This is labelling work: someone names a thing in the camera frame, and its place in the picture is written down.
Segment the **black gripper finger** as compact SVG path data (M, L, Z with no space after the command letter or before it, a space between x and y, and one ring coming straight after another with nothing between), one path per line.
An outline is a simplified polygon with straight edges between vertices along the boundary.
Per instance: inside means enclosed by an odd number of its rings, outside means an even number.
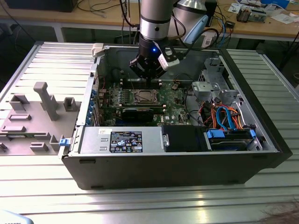
M147 64L147 58L142 55L137 55L137 57L129 62L130 69L142 80L145 80L146 86L150 86L150 72Z
M166 71L161 66L149 69L149 87L151 87L152 80L161 77Z

